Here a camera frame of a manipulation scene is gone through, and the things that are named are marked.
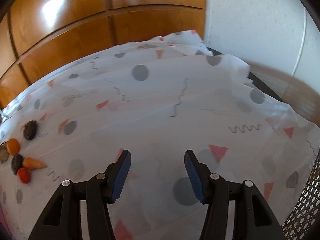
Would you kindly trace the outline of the perforated metal basket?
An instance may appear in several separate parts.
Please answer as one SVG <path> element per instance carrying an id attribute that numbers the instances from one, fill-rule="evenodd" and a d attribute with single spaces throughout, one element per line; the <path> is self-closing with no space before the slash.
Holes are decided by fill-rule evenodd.
<path id="1" fill-rule="evenodd" d="M 316 158 L 295 208 L 281 225 L 286 239 L 320 240 L 320 172 Z"/>

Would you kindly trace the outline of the red-orange small fruit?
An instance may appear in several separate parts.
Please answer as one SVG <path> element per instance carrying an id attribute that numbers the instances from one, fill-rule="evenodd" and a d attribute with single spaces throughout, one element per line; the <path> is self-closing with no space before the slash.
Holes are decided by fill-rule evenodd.
<path id="1" fill-rule="evenodd" d="M 31 173 L 25 167 L 22 167 L 17 171 L 17 177 L 23 184 L 28 184 L 31 181 Z"/>

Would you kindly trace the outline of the orange carrot piece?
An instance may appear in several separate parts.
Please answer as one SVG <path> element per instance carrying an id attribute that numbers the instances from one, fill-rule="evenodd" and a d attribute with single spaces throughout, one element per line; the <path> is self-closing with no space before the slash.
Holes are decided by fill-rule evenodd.
<path id="1" fill-rule="evenodd" d="M 25 167 L 28 170 L 36 170 L 36 169 L 46 168 L 47 165 L 37 159 L 26 157 L 23 160 L 23 167 Z"/>

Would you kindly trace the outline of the dark brown chestnut lower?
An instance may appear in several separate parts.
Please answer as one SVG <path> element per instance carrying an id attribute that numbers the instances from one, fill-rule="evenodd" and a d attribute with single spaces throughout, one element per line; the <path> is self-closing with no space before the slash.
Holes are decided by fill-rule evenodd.
<path id="1" fill-rule="evenodd" d="M 17 174 L 18 170 L 23 167 L 24 157 L 20 154 L 13 156 L 11 161 L 11 170 L 14 175 Z"/>

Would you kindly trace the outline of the dark brown chestnut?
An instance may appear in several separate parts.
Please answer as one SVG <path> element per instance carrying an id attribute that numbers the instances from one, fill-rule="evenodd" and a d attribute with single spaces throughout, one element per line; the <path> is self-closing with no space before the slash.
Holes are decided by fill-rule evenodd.
<path id="1" fill-rule="evenodd" d="M 30 120 L 24 125 L 23 136 L 26 140 L 33 140 L 37 133 L 37 121 Z"/>
<path id="2" fill-rule="evenodd" d="M 18 170 L 23 167 L 24 157 L 20 154 L 13 156 L 11 161 L 11 170 L 14 175 L 17 174 Z"/>

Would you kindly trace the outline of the small orange on cloth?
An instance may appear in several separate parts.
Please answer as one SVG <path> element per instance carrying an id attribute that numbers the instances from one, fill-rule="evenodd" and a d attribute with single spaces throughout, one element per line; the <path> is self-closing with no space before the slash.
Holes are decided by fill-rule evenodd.
<path id="1" fill-rule="evenodd" d="M 15 138 L 10 138 L 6 143 L 6 149 L 10 155 L 16 156 L 20 151 L 20 143 Z"/>

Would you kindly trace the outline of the dark brown chestnut upper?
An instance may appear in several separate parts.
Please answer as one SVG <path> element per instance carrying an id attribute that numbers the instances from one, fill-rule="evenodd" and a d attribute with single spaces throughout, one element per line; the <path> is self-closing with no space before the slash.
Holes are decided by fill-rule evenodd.
<path id="1" fill-rule="evenodd" d="M 23 136 L 26 140 L 33 140 L 37 133 L 37 121 L 30 120 L 24 125 Z"/>

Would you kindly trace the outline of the patterned white tablecloth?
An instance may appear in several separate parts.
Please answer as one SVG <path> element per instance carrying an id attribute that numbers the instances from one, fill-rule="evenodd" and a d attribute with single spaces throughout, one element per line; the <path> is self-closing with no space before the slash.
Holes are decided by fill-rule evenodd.
<path id="1" fill-rule="evenodd" d="M 23 184 L 1 165 L 1 223 L 27 239 L 66 179 L 103 172 L 122 150 L 132 164 L 109 209 L 117 239 L 198 239 L 206 207 L 195 198 L 186 150 L 223 178 L 251 180 L 283 222 L 319 150 L 319 127 L 261 92 L 241 59 L 215 56 L 183 31 L 103 50 L 21 92 L 4 110 L 1 141 L 47 167 Z M 33 140 L 24 125 L 37 121 Z"/>

